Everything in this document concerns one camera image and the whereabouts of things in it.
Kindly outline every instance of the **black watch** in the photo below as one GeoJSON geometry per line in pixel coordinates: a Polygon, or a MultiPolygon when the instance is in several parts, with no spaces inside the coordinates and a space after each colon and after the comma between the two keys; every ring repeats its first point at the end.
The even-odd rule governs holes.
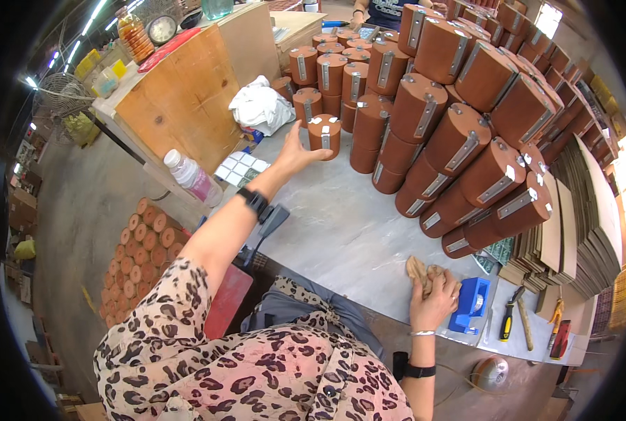
{"type": "Polygon", "coordinates": [[[404,371],[404,377],[413,377],[419,379],[421,377],[432,377],[437,371],[437,366],[432,367],[414,367],[409,363],[406,364],[406,370],[404,371]]]}

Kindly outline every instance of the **woman's left hand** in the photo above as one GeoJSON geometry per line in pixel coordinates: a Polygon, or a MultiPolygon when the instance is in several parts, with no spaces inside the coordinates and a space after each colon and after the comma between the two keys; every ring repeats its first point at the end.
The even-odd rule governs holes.
{"type": "Polygon", "coordinates": [[[299,139],[301,120],[294,123],[292,129],[284,139],[283,149],[275,159],[273,167],[292,176],[308,166],[313,161],[321,161],[329,158],[334,153],[331,149],[317,149],[309,151],[303,148],[299,139]]]}

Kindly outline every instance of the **wooden board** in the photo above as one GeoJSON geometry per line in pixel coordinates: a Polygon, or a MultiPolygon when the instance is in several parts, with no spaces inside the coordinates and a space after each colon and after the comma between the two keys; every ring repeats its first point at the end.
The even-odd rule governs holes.
{"type": "Polygon", "coordinates": [[[240,139],[228,109],[238,88],[212,25],[139,78],[115,110],[160,160],[177,149],[212,174],[240,139]]]}

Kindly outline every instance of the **stack of wooden cylinders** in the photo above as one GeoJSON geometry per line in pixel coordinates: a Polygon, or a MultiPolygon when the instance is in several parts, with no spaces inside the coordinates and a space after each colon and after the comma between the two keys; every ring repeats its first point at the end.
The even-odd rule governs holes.
{"type": "Polygon", "coordinates": [[[189,238],[188,231],[151,199],[140,199],[103,279],[99,313],[108,328],[126,320],[189,238]]]}

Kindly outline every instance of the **stack of cardboard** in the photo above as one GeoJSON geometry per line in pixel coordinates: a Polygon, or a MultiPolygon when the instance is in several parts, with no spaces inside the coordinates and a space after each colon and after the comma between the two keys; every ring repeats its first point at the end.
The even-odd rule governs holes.
{"type": "Polygon", "coordinates": [[[511,258],[499,273],[533,292],[572,282],[577,272],[572,195],[550,173],[544,182],[551,194],[551,218],[516,237],[511,258]]]}
{"type": "Polygon", "coordinates": [[[571,142],[552,167],[570,188],[577,227],[577,275],[573,287],[591,298],[614,284],[621,271],[619,209],[595,158],[581,139],[571,142]]]}

